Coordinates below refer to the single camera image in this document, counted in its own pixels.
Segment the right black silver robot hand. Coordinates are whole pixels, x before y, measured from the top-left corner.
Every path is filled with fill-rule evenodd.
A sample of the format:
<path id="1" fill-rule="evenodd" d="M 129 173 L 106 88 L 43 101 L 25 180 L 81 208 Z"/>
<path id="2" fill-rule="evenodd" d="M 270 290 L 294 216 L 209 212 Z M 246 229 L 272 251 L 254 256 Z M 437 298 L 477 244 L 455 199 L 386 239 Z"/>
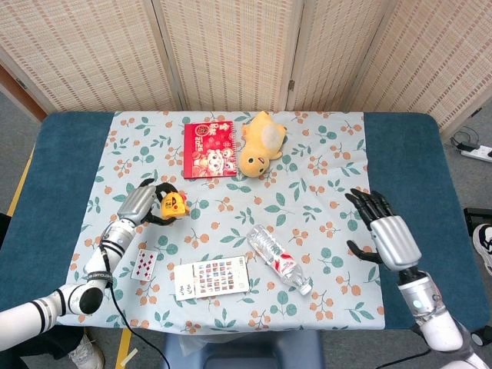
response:
<path id="1" fill-rule="evenodd" d="M 347 246 L 362 261 L 384 264 L 391 271 L 415 268 L 421 251 L 404 219 L 395 214 L 387 199 L 377 191 L 370 194 L 352 188 L 345 197 L 352 203 L 370 232 L 375 252 L 360 249 L 353 241 Z"/>

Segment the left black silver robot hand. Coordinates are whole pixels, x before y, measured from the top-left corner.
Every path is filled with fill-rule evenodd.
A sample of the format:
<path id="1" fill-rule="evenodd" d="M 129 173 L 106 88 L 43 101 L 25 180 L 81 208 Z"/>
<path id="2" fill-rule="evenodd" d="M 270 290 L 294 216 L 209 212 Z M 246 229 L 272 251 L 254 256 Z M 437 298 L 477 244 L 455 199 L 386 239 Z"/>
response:
<path id="1" fill-rule="evenodd" d="M 186 201 L 186 196 L 173 184 L 155 184 L 153 178 L 146 178 L 128 194 L 118 210 L 118 217 L 135 226 L 145 222 L 167 226 L 190 214 Z"/>

